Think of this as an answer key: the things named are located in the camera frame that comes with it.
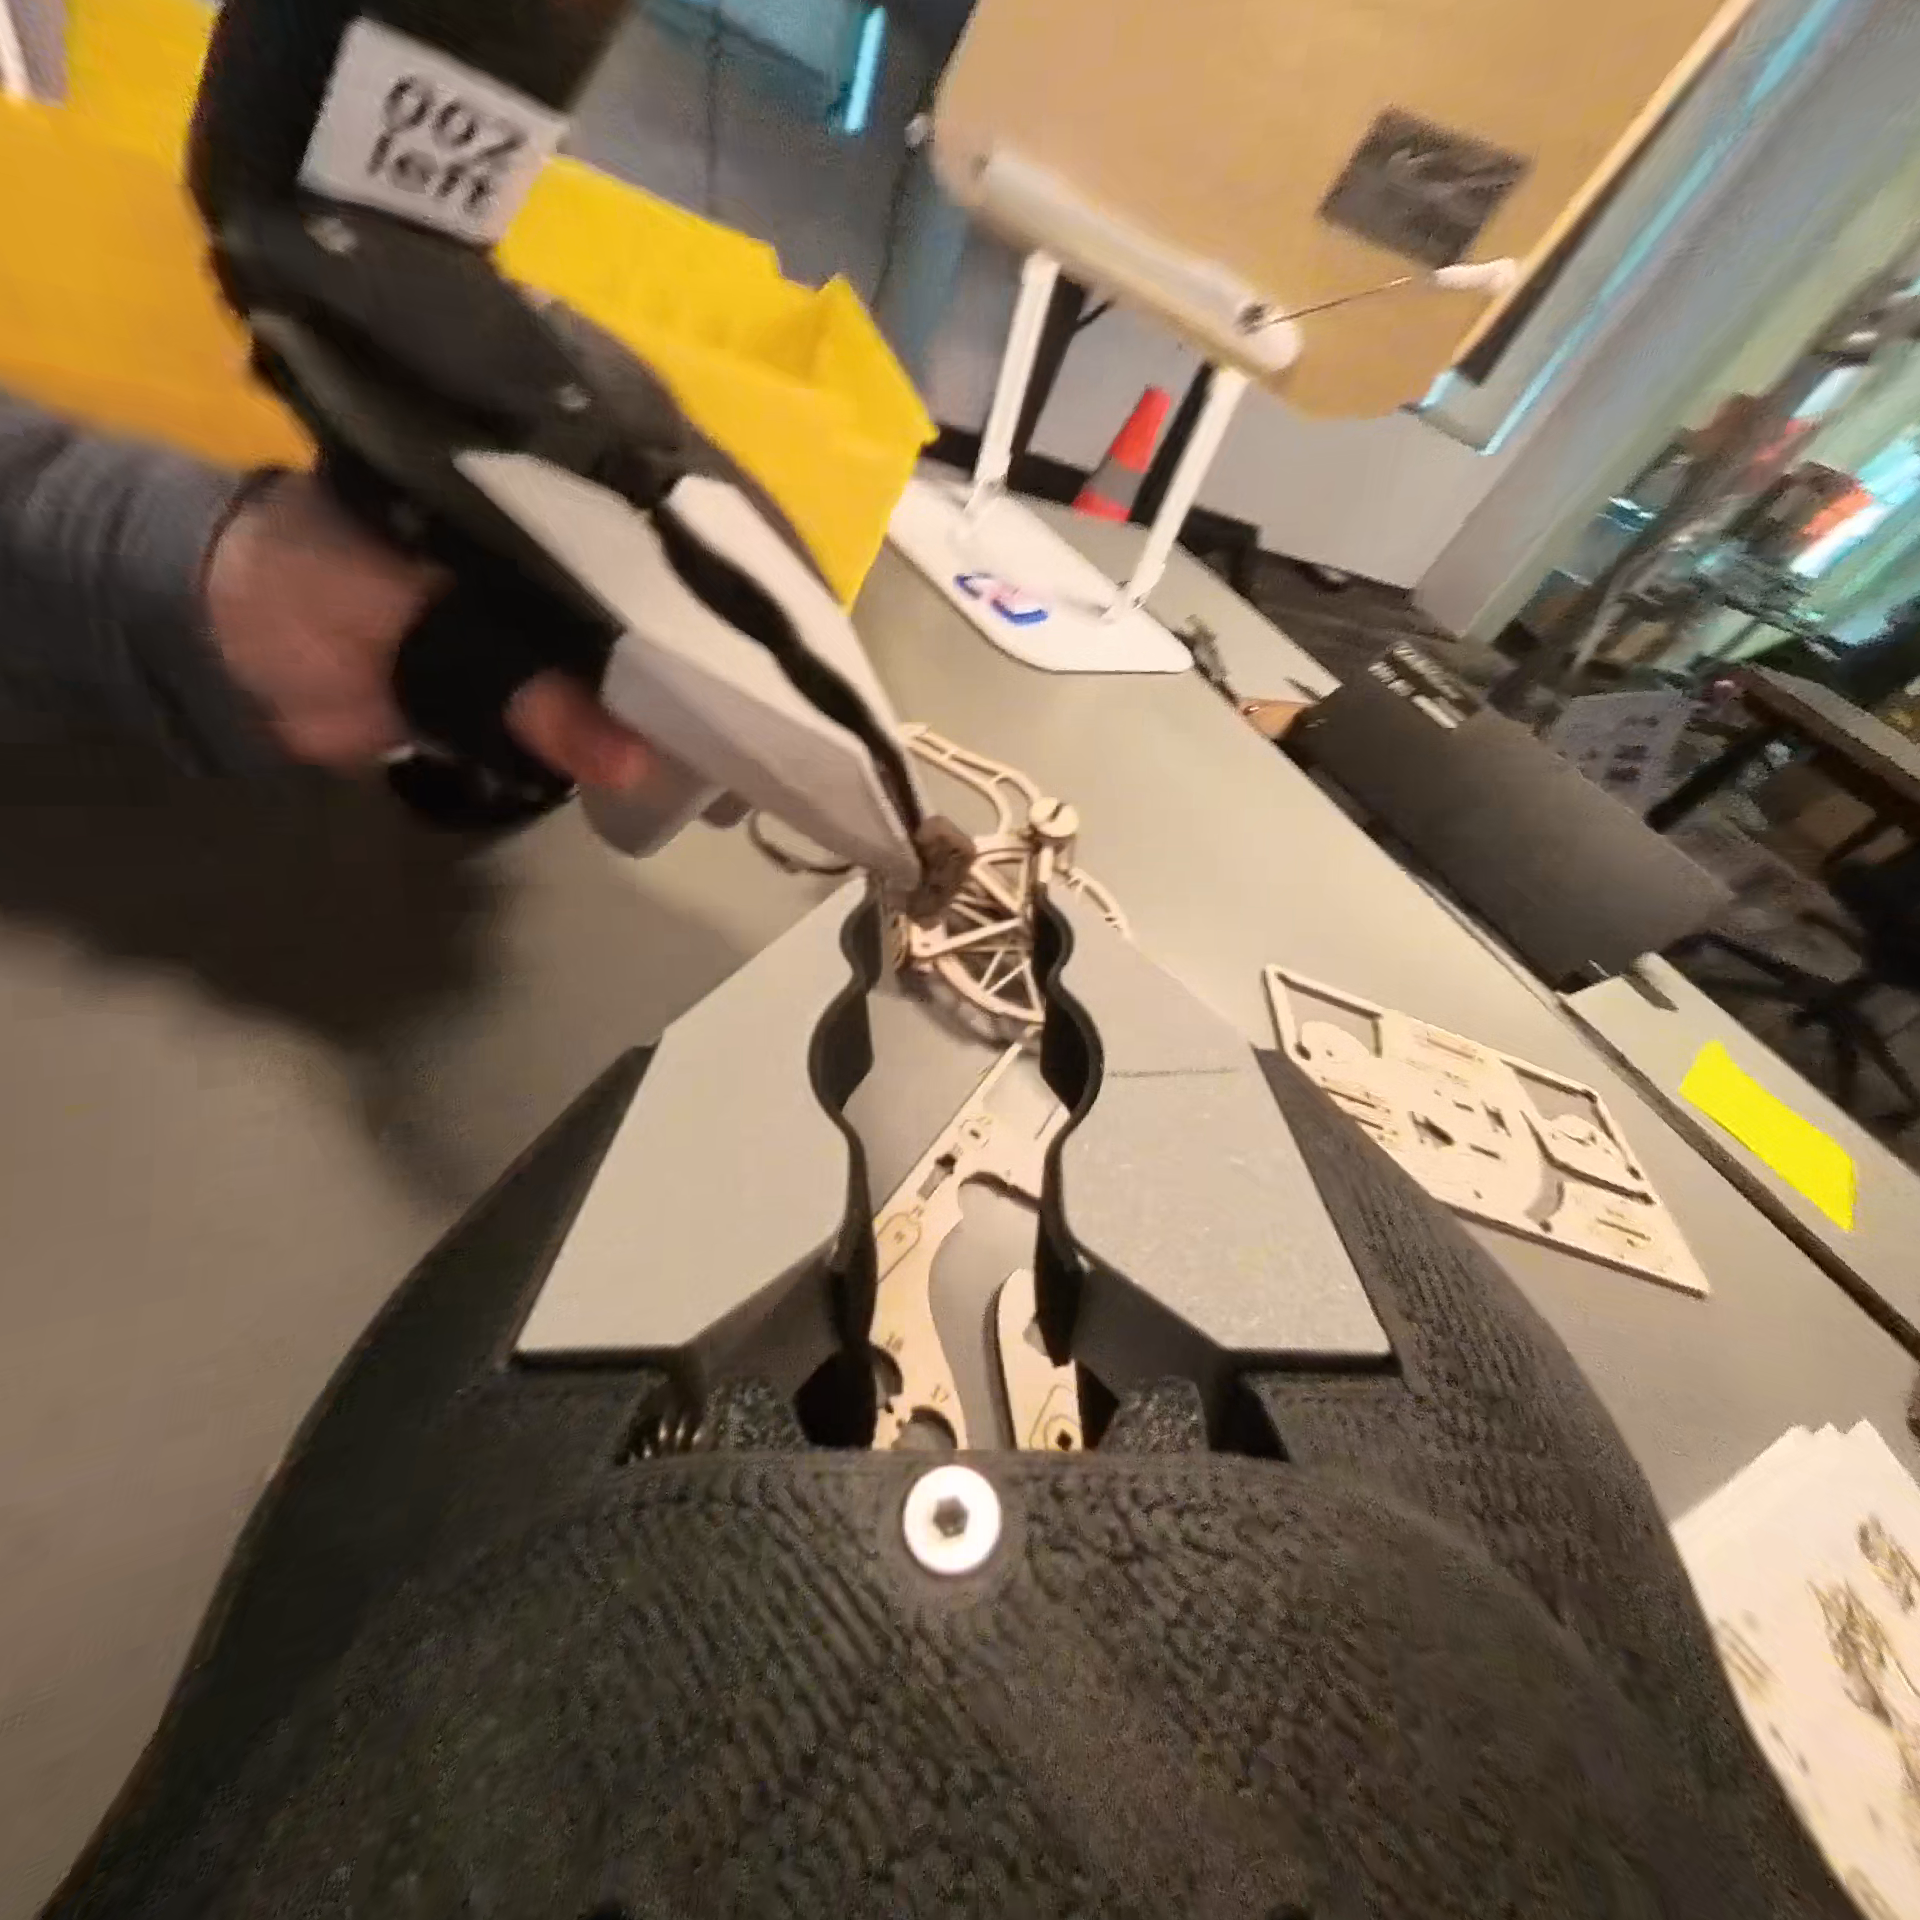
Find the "person's left forearm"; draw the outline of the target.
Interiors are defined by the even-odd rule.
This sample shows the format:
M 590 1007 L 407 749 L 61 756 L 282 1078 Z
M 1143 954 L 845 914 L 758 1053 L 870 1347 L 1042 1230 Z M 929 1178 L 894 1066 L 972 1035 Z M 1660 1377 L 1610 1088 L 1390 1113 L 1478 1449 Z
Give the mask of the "person's left forearm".
M 2 398 L 2 745 L 282 772 L 212 634 L 205 573 L 266 487 Z

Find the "wooden part sheet with curved cutouts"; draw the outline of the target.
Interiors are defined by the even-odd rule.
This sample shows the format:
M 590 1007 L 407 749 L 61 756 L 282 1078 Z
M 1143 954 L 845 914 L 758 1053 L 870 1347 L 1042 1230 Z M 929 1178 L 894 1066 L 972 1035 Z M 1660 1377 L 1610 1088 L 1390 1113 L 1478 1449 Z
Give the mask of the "wooden part sheet with curved cutouts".
M 939 1273 L 972 1191 L 1036 1213 L 1066 1113 L 1032 1064 L 1032 1042 L 994 1058 L 873 1223 L 877 1290 L 870 1324 L 875 1452 L 1083 1447 L 1081 1387 L 1054 1359 L 1029 1256 L 990 1290 L 977 1327 L 945 1328 Z

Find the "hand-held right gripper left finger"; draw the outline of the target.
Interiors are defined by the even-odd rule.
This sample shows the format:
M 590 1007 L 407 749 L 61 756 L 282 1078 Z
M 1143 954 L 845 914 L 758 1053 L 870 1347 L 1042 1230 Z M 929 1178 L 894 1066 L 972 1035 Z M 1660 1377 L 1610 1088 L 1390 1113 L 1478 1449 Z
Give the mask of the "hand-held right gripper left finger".
M 523 1362 L 827 1362 L 877 1290 L 867 1153 L 877 891 L 850 881 L 647 1053 L 516 1334 Z

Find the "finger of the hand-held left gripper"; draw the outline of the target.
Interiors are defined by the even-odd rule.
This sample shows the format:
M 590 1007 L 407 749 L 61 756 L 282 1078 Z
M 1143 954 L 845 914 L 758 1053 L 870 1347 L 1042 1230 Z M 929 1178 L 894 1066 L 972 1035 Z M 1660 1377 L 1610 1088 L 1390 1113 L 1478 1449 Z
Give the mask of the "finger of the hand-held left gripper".
M 778 513 L 744 483 L 692 473 L 663 494 L 656 532 L 696 602 L 757 645 L 797 701 L 846 745 L 884 819 L 873 836 L 915 843 L 928 814 L 898 715 L 850 616 Z
M 846 745 L 680 580 L 656 532 L 658 504 L 640 507 L 531 453 L 464 452 L 455 467 L 612 619 L 605 705 L 683 770 L 694 811 L 725 795 L 727 768 L 744 760 L 750 772 L 783 772 L 830 817 L 884 825 Z M 893 886 L 921 881 L 920 841 L 877 843 L 867 871 Z

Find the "yellow sticky note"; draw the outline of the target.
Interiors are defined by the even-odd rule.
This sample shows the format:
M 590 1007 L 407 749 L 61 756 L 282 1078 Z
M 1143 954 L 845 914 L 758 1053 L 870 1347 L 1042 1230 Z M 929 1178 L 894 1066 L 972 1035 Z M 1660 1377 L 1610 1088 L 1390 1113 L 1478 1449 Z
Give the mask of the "yellow sticky note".
M 1722 1042 L 1688 1066 L 1681 1096 L 1844 1232 L 1858 1226 L 1858 1164 L 1833 1135 L 1769 1093 Z

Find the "black folder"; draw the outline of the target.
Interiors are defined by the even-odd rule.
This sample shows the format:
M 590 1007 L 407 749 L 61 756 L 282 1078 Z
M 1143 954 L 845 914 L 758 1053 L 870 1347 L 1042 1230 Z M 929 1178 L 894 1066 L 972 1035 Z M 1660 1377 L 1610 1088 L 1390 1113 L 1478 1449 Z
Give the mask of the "black folder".
M 1555 991 L 1703 935 L 1735 903 L 1710 866 L 1410 642 L 1316 700 L 1283 752 Z

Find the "white panel stand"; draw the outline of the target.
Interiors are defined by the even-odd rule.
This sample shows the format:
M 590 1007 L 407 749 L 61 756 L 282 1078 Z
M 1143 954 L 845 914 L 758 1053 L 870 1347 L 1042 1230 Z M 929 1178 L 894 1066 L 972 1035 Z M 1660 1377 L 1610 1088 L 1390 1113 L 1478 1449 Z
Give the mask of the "white panel stand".
M 890 515 L 890 544 L 981 638 L 1024 667 L 1057 677 L 1188 674 L 1194 652 L 1147 600 L 1239 411 L 1246 377 L 1212 371 L 1132 573 L 1115 583 L 1007 490 L 1057 279 L 1055 257 L 1029 253 L 969 483 L 912 481 Z

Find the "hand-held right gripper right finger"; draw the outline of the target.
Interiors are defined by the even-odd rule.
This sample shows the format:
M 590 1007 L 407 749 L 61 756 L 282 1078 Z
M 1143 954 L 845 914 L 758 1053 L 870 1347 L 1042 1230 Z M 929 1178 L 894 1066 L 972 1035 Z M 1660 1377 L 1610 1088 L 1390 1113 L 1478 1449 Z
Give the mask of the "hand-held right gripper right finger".
M 1035 909 L 1046 1148 L 1036 1319 L 1071 1362 L 1387 1362 L 1390 1339 L 1238 1025 L 1083 896 Z

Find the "tan board panel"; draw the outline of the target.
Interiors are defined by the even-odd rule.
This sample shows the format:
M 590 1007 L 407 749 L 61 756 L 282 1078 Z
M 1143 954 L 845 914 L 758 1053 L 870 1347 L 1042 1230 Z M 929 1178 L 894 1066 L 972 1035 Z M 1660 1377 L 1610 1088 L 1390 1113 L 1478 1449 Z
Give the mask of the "tan board panel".
M 1327 420 L 1483 371 L 1752 12 L 1714 1 L 990 1 L 937 174 Z

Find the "printed instruction papers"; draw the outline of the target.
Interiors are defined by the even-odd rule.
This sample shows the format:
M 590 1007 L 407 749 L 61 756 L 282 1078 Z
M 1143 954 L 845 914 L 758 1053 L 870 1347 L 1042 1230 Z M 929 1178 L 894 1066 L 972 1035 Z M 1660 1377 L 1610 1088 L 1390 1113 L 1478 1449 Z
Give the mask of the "printed instruction papers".
M 1863 1915 L 1918 1914 L 1918 1488 L 1795 1426 L 1672 1524 L 1750 1732 Z

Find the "rectangular wooden part sheet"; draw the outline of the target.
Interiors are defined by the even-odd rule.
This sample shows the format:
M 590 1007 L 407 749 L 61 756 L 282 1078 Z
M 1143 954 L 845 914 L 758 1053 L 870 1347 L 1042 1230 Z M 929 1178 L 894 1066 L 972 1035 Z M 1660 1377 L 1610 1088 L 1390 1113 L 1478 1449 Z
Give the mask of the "rectangular wooden part sheet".
M 1263 972 L 1292 1064 L 1461 1218 L 1710 1297 L 1676 1215 L 1593 1087 L 1282 966 Z

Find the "person's left hand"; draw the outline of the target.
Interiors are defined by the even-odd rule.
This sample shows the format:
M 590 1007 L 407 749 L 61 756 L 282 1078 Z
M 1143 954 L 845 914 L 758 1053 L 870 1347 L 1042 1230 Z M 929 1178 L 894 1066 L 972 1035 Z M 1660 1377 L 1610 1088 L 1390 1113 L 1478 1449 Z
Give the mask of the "person's left hand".
M 229 678 L 295 760 L 367 770 L 414 744 L 397 654 L 451 590 L 378 540 L 305 473 L 269 477 L 205 562 L 205 614 Z

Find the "wooden bicycle model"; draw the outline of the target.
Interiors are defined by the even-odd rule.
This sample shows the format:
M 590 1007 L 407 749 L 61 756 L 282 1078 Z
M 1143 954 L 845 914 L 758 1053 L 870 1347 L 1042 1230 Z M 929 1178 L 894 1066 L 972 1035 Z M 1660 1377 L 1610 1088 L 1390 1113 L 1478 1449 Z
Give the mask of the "wooden bicycle model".
M 924 722 L 898 732 L 915 772 L 962 787 L 988 804 L 993 819 L 973 829 L 926 814 L 945 829 L 946 876 L 937 905 L 909 906 L 893 895 L 884 919 L 894 966 L 913 980 L 945 989 L 977 1020 L 1007 1035 L 1036 1031 L 1042 1021 L 1035 942 L 1044 890 L 1078 896 L 1120 935 L 1124 913 L 1078 860 L 1078 809 L 1044 792 L 1022 768 L 967 747 Z M 870 819 L 835 819 L 783 772 L 727 768 L 725 793 L 747 811 L 757 849 L 795 876 L 849 880 L 880 851 Z

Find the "yellow plastic bin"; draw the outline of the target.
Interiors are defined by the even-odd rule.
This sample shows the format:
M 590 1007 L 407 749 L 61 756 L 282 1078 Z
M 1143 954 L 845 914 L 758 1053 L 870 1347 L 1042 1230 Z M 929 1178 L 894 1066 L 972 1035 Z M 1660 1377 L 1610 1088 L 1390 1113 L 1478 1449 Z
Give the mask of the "yellow plastic bin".
M 69 5 L 65 98 L 4 98 L 4 390 L 222 467 L 305 466 L 183 179 L 209 32 L 201 5 Z M 501 253 L 652 367 L 857 600 L 935 423 L 842 279 L 804 289 L 773 248 L 571 157 Z

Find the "orange traffic cone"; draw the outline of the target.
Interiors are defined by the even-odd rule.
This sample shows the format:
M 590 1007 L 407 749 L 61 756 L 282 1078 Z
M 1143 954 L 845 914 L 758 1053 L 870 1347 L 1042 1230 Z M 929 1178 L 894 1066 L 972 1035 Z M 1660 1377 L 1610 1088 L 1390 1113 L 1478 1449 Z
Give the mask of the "orange traffic cone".
M 1165 388 L 1142 390 L 1112 445 L 1078 487 L 1075 513 L 1123 525 L 1135 515 L 1168 411 L 1170 395 Z

